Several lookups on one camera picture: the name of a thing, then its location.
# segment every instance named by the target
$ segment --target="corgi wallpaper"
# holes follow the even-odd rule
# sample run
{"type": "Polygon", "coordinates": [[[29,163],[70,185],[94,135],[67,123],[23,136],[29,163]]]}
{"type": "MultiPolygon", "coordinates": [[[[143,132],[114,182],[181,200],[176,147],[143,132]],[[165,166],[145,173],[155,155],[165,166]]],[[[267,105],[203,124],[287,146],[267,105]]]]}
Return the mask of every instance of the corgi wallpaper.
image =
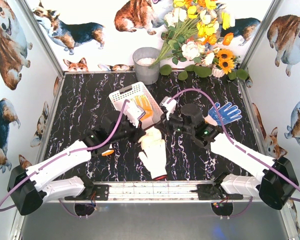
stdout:
{"type": "MultiPolygon", "coordinates": [[[[229,46],[242,60],[272,0],[224,0],[236,18],[236,25],[221,31],[220,36],[234,33],[229,46]]],[[[64,71],[130,71],[132,55],[142,47],[160,49],[164,16],[171,12],[173,0],[82,0],[69,4],[66,0],[29,0],[40,29],[64,71]]],[[[164,60],[173,68],[178,65],[164,60]]]]}
{"type": "MultiPolygon", "coordinates": [[[[248,68],[253,80],[248,91],[265,150],[288,158],[300,185],[300,0],[283,1],[248,68]]],[[[300,203],[293,206],[300,239],[300,203]]]]}
{"type": "MultiPolygon", "coordinates": [[[[0,200],[11,170],[36,162],[57,75],[17,2],[0,0],[0,200]]],[[[9,239],[15,213],[0,212],[0,240],[9,239]]]]}

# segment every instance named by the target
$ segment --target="blue glove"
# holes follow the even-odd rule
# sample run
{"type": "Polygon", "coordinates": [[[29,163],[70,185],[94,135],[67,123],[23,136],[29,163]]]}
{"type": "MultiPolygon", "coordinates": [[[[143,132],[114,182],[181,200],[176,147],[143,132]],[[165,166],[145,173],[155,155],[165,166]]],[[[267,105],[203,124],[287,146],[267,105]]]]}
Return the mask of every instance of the blue glove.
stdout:
{"type": "MultiPolygon", "coordinates": [[[[220,107],[220,103],[216,102],[215,106],[222,117],[222,121],[224,125],[232,123],[242,118],[242,116],[240,115],[241,110],[238,109],[237,105],[232,106],[231,102],[227,102],[222,107],[220,107]]],[[[213,118],[213,120],[217,122],[218,125],[221,125],[220,119],[218,118],[216,109],[214,107],[210,108],[208,114],[210,115],[210,117],[213,118]]]]}

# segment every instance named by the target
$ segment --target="gray bucket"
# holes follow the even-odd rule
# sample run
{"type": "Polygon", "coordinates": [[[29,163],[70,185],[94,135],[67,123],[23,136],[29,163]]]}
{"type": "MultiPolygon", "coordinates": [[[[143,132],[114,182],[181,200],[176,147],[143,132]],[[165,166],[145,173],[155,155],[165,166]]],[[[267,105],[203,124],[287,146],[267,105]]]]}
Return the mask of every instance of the gray bucket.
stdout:
{"type": "Polygon", "coordinates": [[[142,66],[137,62],[140,59],[144,58],[157,59],[159,54],[160,50],[154,47],[141,47],[137,49],[132,55],[136,79],[139,82],[144,83],[144,85],[154,84],[156,81],[158,81],[160,74],[160,62],[153,66],[142,66]]]}

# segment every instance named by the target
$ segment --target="gray floor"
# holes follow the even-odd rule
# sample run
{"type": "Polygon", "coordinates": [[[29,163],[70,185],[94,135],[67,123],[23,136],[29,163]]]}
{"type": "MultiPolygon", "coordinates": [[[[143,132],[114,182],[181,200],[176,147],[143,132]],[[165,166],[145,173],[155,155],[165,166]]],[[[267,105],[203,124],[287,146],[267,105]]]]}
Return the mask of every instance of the gray floor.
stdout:
{"type": "MultiPolygon", "coordinates": [[[[67,203],[73,211],[74,204],[67,203]]],[[[234,214],[246,202],[234,204],[234,214]]],[[[214,215],[210,203],[108,203],[90,218],[47,203],[26,216],[23,240],[287,240],[279,211],[253,202],[242,216],[214,215]]]]}

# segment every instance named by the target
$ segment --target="sunflower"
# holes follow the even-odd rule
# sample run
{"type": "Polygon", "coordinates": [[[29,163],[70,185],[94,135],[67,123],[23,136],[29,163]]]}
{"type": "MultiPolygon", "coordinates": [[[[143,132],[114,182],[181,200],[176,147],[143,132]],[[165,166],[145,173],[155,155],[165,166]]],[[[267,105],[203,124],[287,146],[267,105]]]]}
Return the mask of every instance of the sunflower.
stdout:
{"type": "Polygon", "coordinates": [[[230,58],[219,58],[219,67],[225,72],[225,74],[228,74],[231,73],[231,69],[235,68],[235,63],[230,58]]]}
{"type": "Polygon", "coordinates": [[[219,59],[232,59],[234,57],[234,53],[229,49],[221,49],[216,55],[219,59]]]}

